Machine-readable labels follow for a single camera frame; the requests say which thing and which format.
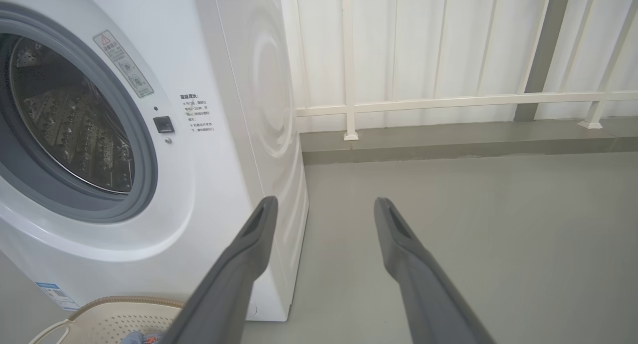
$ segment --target stainless steel drum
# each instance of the stainless steel drum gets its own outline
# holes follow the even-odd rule
[[[100,90],[66,58],[25,37],[14,45],[9,85],[26,128],[61,167],[103,191],[127,194],[134,158]]]

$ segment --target blue sticker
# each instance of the blue sticker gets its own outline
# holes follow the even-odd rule
[[[55,284],[52,283],[38,283],[36,282],[38,287],[45,292],[60,308],[64,310],[75,311],[80,309],[80,306],[77,305],[69,296],[64,293],[64,290],[60,289]]]

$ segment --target basket handle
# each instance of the basket handle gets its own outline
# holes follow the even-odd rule
[[[64,338],[66,338],[66,335],[69,334],[69,330],[70,330],[69,325],[68,325],[69,322],[70,321],[68,319],[64,319],[61,322],[55,323],[54,325],[50,326],[49,328],[46,328],[41,333],[39,333],[36,337],[34,337],[33,340],[31,340],[29,342],[29,344],[38,344],[47,335],[51,334],[51,332],[53,332],[57,328],[60,328],[60,327],[64,326],[64,327],[66,327],[66,331],[64,331],[64,335],[62,335],[60,340],[57,341],[57,344],[60,344],[62,342],[62,340],[64,340]]]

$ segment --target washing machine door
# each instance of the washing machine door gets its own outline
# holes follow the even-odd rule
[[[153,196],[157,160],[134,100],[72,33],[0,3],[0,176],[71,219],[113,223]]]

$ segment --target clothing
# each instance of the clothing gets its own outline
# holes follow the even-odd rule
[[[127,335],[120,344],[159,344],[164,333],[154,333],[143,335],[142,332],[134,331]]]

